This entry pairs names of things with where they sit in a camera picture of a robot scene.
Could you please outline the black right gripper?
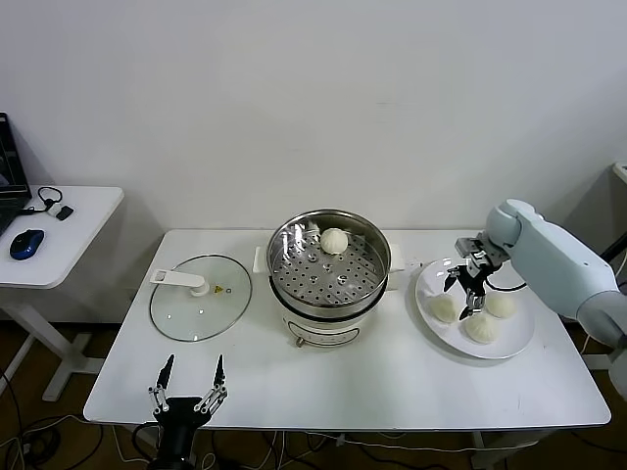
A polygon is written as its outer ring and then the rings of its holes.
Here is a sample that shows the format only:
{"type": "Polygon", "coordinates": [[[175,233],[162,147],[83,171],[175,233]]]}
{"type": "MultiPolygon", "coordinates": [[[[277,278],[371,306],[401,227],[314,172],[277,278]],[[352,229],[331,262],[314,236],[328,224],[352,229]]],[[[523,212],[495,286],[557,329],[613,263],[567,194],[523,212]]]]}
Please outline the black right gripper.
{"type": "Polygon", "coordinates": [[[459,315],[459,320],[465,320],[483,310],[486,295],[485,284],[489,275],[490,267],[486,265],[477,267],[474,264],[463,264],[448,270],[443,291],[448,292],[456,282],[459,282],[466,292],[465,307],[459,315]]]}

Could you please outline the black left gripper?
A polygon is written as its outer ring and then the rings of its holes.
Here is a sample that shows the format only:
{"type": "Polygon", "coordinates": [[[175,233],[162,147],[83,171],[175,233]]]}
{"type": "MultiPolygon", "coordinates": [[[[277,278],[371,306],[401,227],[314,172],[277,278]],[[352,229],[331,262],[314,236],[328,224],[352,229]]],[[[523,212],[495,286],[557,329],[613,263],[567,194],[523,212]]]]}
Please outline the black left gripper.
{"type": "Polygon", "coordinates": [[[164,430],[185,429],[195,431],[210,421],[210,412],[216,412],[227,398],[223,355],[217,361],[212,387],[200,397],[167,398],[175,356],[171,354],[160,370],[156,384],[148,388],[155,419],[164,430]]]}

